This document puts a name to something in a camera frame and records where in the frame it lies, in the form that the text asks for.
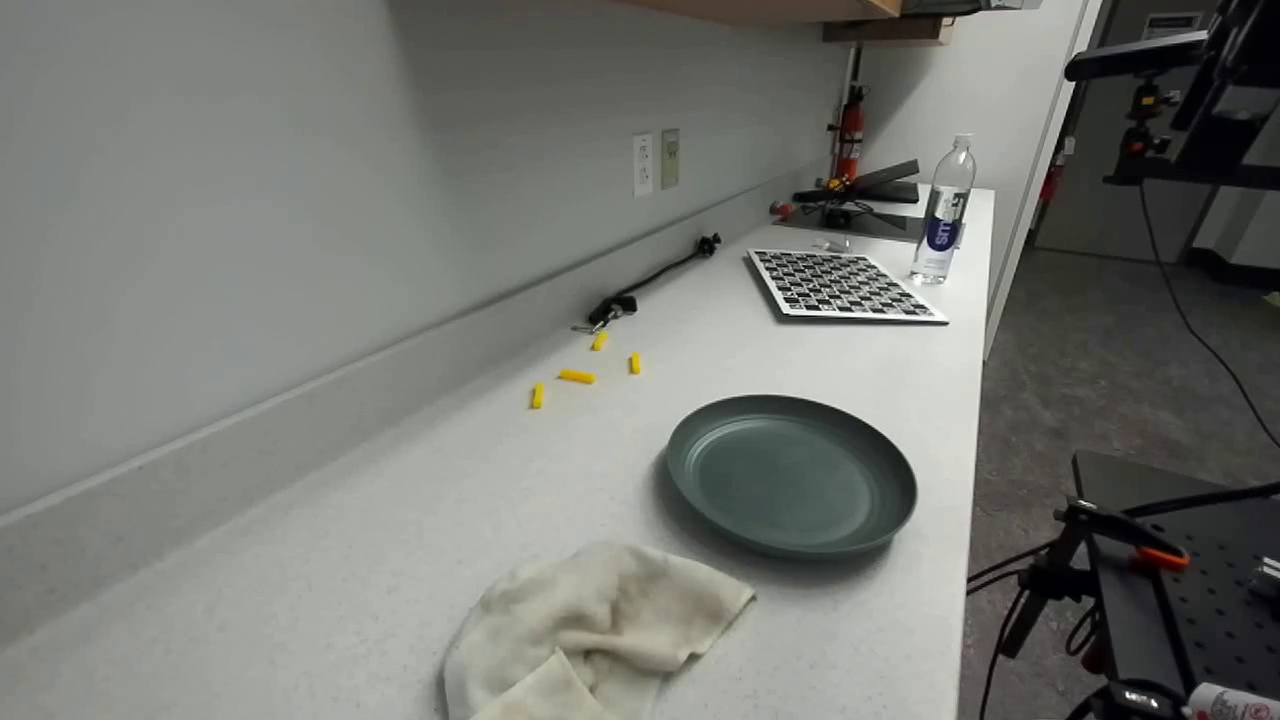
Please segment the cream white towel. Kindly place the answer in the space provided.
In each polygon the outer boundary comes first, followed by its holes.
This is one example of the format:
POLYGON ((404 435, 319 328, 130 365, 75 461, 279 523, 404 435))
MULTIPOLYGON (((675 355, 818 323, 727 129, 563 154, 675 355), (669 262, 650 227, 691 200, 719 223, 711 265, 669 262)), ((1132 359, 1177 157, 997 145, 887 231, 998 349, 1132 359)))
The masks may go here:
POLYGON ((446 720, 644 720, 756 588, 701 560, 586 544, 495 582, 441 664, 446 720))

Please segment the yellow piece far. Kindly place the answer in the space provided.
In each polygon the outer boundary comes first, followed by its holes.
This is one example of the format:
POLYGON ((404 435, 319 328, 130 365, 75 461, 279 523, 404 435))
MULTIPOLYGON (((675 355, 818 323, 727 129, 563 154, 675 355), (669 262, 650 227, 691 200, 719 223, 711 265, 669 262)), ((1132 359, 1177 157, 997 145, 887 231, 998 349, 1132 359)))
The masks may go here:
POLYGON ((613 352, 613 334, 593 334, 593 345, 586 345, 594 355, 599 352, 613 352))

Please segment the yellow piece middle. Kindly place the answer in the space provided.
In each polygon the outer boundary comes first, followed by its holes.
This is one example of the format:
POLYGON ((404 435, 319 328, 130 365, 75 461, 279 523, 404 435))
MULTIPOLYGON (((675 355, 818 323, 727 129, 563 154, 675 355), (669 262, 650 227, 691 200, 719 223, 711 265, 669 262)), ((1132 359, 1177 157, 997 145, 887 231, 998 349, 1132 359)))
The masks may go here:
POLYGON ((593 369, 559 369, 555 380, 586 388, 586 385, 594 385, 594 374, 593 369))

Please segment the dark green plate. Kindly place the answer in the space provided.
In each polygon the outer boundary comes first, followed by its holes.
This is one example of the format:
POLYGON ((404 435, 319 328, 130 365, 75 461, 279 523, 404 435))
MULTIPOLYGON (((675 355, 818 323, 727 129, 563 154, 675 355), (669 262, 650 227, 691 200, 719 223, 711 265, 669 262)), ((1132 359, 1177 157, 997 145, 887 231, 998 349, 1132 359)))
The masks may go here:
POLYGON ((909 456, 869 422, 798 395, 727 395, 662 446, 669 493, 714 536, 782 560, 850 560, 913 521, 909 456))

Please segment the checkered calibration board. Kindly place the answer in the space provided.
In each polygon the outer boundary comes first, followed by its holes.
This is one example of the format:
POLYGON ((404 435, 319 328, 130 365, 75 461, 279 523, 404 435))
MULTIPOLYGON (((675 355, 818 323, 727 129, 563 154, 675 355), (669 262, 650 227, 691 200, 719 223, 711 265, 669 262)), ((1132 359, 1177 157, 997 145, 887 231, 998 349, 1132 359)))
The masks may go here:
POLYGON ((786 322, 943 323, 943 312, 863 253, 751 247, 746 267, 786 322))

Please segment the black tools pile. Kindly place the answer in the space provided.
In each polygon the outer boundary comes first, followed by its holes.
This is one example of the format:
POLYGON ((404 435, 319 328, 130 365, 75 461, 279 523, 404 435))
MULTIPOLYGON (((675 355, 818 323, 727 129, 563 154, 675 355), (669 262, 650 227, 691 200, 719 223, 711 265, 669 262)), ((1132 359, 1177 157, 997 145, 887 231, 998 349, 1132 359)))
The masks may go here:
POLYGON ((922 231, 916 174, 918 166, 905 162, 857 180, 824 180, 774 200, 768 215, 786 227, 916 241, 922 231))

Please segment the red black clamp tool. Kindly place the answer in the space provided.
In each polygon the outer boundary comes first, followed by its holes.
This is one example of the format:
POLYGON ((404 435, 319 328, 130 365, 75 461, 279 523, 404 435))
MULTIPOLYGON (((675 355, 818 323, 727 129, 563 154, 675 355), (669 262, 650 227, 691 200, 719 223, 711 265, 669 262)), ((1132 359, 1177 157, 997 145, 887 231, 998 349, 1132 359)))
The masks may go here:
POLYGON ((859 85, 863 51, 846 50, 846 91, 841 118, 827 123, 833 134, 833 180, 850 185, 859 176, 859 145, 863 145, 863 85, 859 85))

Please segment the clear plastic water bottle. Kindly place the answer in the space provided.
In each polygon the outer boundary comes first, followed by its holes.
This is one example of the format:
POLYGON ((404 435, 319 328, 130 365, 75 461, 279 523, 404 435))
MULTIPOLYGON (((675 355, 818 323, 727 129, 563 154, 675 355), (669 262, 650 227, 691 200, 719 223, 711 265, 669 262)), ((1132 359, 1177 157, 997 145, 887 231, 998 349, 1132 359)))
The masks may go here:
POLYGON ((975 187, 975 149, 957 135, 929 180, 922 237, 916 246, 909 280, 918 287, 943 284, 965 237, 969 195, 975 187))

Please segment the black optical breadboard table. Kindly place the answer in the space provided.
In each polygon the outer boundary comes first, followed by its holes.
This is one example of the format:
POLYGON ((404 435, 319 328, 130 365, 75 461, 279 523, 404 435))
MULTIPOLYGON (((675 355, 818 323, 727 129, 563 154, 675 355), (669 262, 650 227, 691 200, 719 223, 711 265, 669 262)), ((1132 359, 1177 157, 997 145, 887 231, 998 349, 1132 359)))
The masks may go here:
MULTIPOLYGON (((1101 454, 1072 456, 1075 496, 1107 512, 1207 496, 1211 484, 1101 454)), ((1107 680, 1146 680, 1189 697, 1223 683, 1280 697, 1280 605, 1258 582, 1280 560, 1280 500, 1223 500, 1145 515, 1189 566, 1155 567, 1132 544, 1086 544, 1101 605, 1101 668, 1107 680)))

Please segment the black equipment stand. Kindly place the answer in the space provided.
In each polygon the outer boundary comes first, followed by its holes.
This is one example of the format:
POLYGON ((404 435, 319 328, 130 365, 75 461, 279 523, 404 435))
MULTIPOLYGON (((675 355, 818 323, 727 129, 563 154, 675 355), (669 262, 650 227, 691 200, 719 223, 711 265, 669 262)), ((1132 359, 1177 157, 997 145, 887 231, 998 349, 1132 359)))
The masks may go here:
POLYGON ((1136 76, 1111 185, 1280 187, 1249 162, 1280 103, 1280 0, 1215 0, 1204 27, 1075 51, 1064 76, 1136 76))

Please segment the yellow piece nearest wall left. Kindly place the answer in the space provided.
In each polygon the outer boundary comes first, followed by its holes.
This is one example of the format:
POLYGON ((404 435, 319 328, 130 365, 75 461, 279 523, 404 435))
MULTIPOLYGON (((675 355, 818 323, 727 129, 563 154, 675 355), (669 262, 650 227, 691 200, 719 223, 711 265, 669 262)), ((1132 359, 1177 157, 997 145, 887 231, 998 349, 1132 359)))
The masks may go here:
POLYGON ((545 385, 532 385, 526 388, 526 413, 545 413, 548 407, 548 388, 545 385))

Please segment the wall power outlet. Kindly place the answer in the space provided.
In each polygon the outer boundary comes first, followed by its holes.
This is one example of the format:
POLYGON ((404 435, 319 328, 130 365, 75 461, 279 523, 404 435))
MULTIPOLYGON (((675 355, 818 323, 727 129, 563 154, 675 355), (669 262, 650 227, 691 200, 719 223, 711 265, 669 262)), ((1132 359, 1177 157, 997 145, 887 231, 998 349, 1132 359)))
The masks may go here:
POLYGON ((675 129, 636 134, 630 135, 630 193, 672 193, 678 185, 684 135, 675 129))

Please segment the orange handled tool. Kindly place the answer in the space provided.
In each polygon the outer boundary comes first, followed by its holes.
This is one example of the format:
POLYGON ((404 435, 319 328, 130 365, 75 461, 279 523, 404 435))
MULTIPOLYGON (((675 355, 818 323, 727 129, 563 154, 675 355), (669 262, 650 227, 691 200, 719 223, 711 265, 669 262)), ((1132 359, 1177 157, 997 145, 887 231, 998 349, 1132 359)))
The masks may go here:
POLYGON ((1136 523, 1125 512, 1107 512, 1091 500, 1066 500, 1058 521, 1082 536, 1104 536, 1132 550, 1132 567, 1155 573, 1189 573, 1191 558, 1170 542, 1155 536, 1150 528, 1136 523))

